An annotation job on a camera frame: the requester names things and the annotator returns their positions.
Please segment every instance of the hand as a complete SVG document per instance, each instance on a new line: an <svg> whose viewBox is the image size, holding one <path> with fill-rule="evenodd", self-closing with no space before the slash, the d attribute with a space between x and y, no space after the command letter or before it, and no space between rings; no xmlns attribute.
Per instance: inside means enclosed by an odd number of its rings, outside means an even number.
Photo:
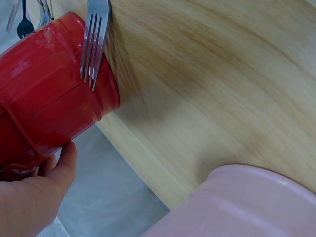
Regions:
<svg viewBox="0 0 316 237"><path fill-rule="evenodd" d="M75 179L74 143L63 147L60 159L50 157L37 177L0 182L0 236L35 237L57 216L60 204Z"/></svg>

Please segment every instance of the pink container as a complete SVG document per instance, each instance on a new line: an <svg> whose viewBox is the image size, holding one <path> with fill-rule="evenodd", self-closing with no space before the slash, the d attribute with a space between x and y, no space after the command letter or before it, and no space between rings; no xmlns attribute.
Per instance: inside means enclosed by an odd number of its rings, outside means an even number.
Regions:
<svg viewBox="0 0 316 237"><path fill-rule="evenodd" d="M215 169L145 237L315 237L316 195L248 165Z"/></svg>

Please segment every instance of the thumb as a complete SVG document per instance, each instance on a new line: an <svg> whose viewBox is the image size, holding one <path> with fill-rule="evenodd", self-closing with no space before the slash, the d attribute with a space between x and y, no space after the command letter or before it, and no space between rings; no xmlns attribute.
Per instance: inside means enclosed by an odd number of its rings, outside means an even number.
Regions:
<svg viewBox="0 0 316 237"><path fill-rule="evenodd" d="M55 168L46 174L46 178L54 181L65 196L76 176L77 150L73 142L66 144L61 151Z"/></svg>

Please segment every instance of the fork handle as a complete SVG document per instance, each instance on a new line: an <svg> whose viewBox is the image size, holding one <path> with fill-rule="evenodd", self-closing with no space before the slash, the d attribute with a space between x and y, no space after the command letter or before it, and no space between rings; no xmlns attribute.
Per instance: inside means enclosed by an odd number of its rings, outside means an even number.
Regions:
<svg viewBox="0 0 316 237"><path fill-rule="evenodd" d="M26 0L22 0L23 19L26 19Z"/></svg>

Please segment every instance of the fork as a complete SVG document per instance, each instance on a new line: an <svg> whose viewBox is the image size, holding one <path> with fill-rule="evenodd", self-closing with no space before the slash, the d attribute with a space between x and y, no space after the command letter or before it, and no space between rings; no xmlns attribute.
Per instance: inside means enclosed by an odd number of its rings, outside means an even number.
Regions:
<svg viewBox="0 0 316 237"><path fill-rule="evenodd" d="M89 87L95 90L103 48L109 28L111 14L110 0L88 0L87 21L83 36L83 50L80 62L80 78L84 77Z"/></svg>
<svg viewBox="0 0 316 237"><path fill-rule="evenodd" d="M26 18L26 0L22 0L23 18L16 31L20 39L34 31L33 24Z"/></svg>

